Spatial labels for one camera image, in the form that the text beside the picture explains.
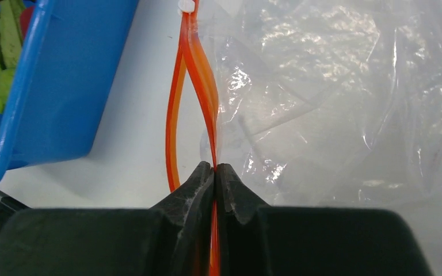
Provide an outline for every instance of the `clear plastic bag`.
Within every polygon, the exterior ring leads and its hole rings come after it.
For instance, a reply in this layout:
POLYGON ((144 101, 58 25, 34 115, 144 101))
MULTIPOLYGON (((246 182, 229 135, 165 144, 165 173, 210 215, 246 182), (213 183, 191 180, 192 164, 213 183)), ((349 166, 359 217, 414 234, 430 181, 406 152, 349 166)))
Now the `clear plastic bag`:
MULTIPOLYGON (((220 98, 218 159, 263 199, 382 206, 442 187, 439 3, 216 0, 203 8, 199 34, 220 98), (374 152, 379 143, 393 150, 374 152)), ((203 139, 207 160, 208 149, 203 139)))

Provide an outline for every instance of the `blue plastic bin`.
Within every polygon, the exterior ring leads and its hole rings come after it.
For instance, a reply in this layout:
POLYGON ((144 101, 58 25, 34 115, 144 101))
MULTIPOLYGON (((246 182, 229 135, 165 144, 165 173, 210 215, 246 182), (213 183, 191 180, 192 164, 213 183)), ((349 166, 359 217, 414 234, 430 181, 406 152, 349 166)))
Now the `blue plastic bin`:
POLYGON ((0 115, 6 170, 89 153, 138 0, 38 0, 0 115))

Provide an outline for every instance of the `orange plastic strip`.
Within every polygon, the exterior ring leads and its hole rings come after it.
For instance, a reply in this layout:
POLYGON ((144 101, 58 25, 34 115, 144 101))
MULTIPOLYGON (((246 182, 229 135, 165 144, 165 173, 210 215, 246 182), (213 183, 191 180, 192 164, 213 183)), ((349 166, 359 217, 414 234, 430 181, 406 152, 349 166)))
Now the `orange plastic strip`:
POLYGON ((177 168, 177 123, 185 72, 186 67, 184 57, 182 55, 182 49, 179 47, 177 50, 172 86, 170 87, 169 105, 167 108, 167 123, 165 128, 165 159, 170 192, 173 192, 175 189, 180 187, 177 168))
MULTIPOLYGON (((196 90, 197 98, 203 112, 204 121, 209 136, 211 146, 212 163, 216 170, 216 138, 218 120, 218 91, 216 82, 208 59, 202 48, 197 35, 197 7, 199 0, 194 0, 195 11, 192 14, 182 15, 179 47, 177 51, 176 65, 172 86, 170 88, 169 105, 167 109, 166 123, 166 143, 165 155, 167 166, 167 177, 169 179, 170 191, 180 186, 177 168, 176 135, 178 110, 180 107, 180 97, 184 84, 185 71, 189 72, 191 81, 196 90)), ((218 219, 216 215, 216 202, 213 203, 212 224, 211 224, 211 265, 210 275, 219 275, 219 244, 218 244, 218 219)))

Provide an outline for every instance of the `white plastic clip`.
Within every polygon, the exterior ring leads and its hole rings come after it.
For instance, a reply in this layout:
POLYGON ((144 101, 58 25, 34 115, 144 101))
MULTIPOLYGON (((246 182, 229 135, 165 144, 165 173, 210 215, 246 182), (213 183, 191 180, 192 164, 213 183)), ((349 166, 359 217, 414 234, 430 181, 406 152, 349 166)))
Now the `white plastic clip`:
POLYGON ((178 8, 183 13, 193 13, 194 10, 196 9, 196 3, 194 3, 193 0, 179 0, 178 8))

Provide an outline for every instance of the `blue container rim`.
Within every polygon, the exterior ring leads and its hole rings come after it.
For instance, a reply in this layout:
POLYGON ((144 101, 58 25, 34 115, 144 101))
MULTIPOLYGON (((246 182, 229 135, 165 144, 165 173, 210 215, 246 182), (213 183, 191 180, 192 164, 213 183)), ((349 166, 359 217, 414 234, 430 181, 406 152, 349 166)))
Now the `blue container rim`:
POLYGON ((38 0, 35 4, 26 39, 22 48, 11 92, 0 125, 0 181, 4 177, 16 141, 19 122, 31 85, 34 68, 52 17, 55 0, 38 0))

